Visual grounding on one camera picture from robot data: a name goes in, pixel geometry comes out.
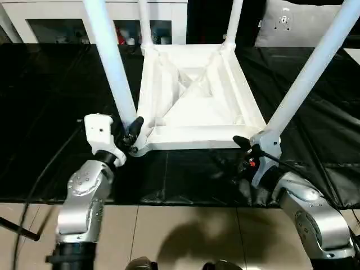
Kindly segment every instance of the beige floor tile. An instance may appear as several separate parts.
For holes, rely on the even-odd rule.
[[[132,259],[142,256],[160,270],[200,270],[219,259],[244,267],[236,209],[140,206]]]
[[[360,65],[360,49],[345,49],[345,50]]]
[[[353,230],[356,235],[360,235],[360,226],[354,216],[354,213],[351,210],[341,210],[340,211],[348,223],[349,227]],[[360,211],[355,210],[355,215],[360,219]]]
[[[238,209],[248,270],[309,270],[310,261],[291,220],[280,209]]]
[[[20,216],[23,212],[23,204],[0,204],[0,217],[19,224]],[[24,227],[31,229],[31,224],[38,212],[39,205],[31,205],[28,210],[27,219],[25,220]],[[16,234],[5,228],[0,227],[0,269],[10,269],[12,263],[12,253],[14,250]],[[23,246],[24,238],[20,239],[20,253]]]
[[[42,205],[33,227],[39,228],[52,206]],[[26,241],[19,270],[45,270],[44,262],[55,247],[55,229],[60,206],[56,206],[38,242]],[[95,269],[125,269],[130,260],[137,206],[106,206]]]

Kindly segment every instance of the black surface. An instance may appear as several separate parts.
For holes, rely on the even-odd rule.
[[[311,54],[303,48],[238,48],[266,121]],[[143,57],[121,52],[137,104]],[[89,113],[117,116],[95,46],[0,46],[0,201],[24,201],[52,155]],[[360,206],[360,66],[339,51],[282,135],[282,160],[306,170],[340,208]],[[218,150],[236,161],[236,149]],[[91,158],[83,131],[40,183],[34,202],[61,203],[70,175]],[[209,150],[154,151],[119,169],[109,203],[276,207],[265,190],[219,169]]]

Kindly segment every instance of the black cable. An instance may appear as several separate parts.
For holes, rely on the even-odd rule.
[[[360,241],[359,239],[356,237],[355,233],[353,232],[353,230],[349,228],[349,231],[350,231],[350,238],[351,240],[353,241],[353,245],[354,245],[354,249],[355,249],[355,256],[356,258],[358,259],[358,261],[360,262]]]
[[[353,212],[353,215],[354,215],[356,221],[358,222],[358,225],[360,226],[360,220],[359,220],[358,217],[356,216],[354,209],[351,209],[351,211]]]
[[[61,154],[61,152],[69,144],[69,142],[78,134],[78,132],[81,130],[81,128],[82,128],[82,125],[77,127],[77,129],[72,133],[72,135],[67,139],[67,141],[60,147],[59,150],[57,150],[55,155],[53,155],[51,160],[47,163],[45,168],[42,170],[41,174],[36,179],[35,184],[33,185],[33,188],[30,190],[30,192],[28,194],[28,197],[26,198],[25,205],[24,205],[24,207],[22,209],[22,213],[21,213],[19,229],[16,232],[17,236],[16,236],[13,255],[12,255],[12,270],[17,269],[17,254],[18,254],[18,250],[19,250],[20,232],[21,232],[21,229],[23,228],[25,218],[26,218],[26,214],[28,213],[28,209],[29,209],[29,206],[30,206],[30,203],[31,203],[31,199],[32,199],[32,197],[34,195],[34,192],[35,192],[35,190],[37,188],[37,185],[39,184],[40,180],[43,178],[43,176],[45,175],[46,171],[49,169],[51,164],[56,160],[56,158],[59,156],[59,154]]]
[[[264,151],[262,151],[261,153],[263,156],[269,158],[269,159],[272,159],[273,161],[275,162],[278,162],[280,165],[283,165],[285,167],[288,167],[290,170],[298,173],[300,176],[302,176],[303,178],[305,179],[310,179],[308,175],[306,175],[305,172],[303,172],[302,170],[298,169],[297,167],[293,166],[293,165],[290,165],[289,163],[286,163],[284,161],[281,161],[280,159],[278,159],[277,157],[273,156],[273,155],[270,155]]]

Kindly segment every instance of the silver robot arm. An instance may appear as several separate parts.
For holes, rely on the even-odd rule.
[[[359,269],[358,245],[344,217],[296,168],[278,168],[280,139],[270,130],[234,141],[244,151],[239,168],[255,188],[264,187],[296,227],[314,269]]]
[[[84,123],[94,157],[67,183],[67,197],[57,219],[57,244],[53,254],[47,257],[53,269],[93,269],[104,204],[116,168],[126,162],[124,152],[118,149],[111,135],[113,120],[110,116],[87,115]],[[142,118],[136,119],[128,135],[122,138],[125,149],[135,143],[142,123]]]

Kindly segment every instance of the red component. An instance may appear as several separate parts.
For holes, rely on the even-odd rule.
[[[118,27],[115,28],[116,29],[116,34],[118,35],[118,42],[120,45],[124,45],[125,44],[125,39],[123,38],[123,36],[120,33],[120,29]]]

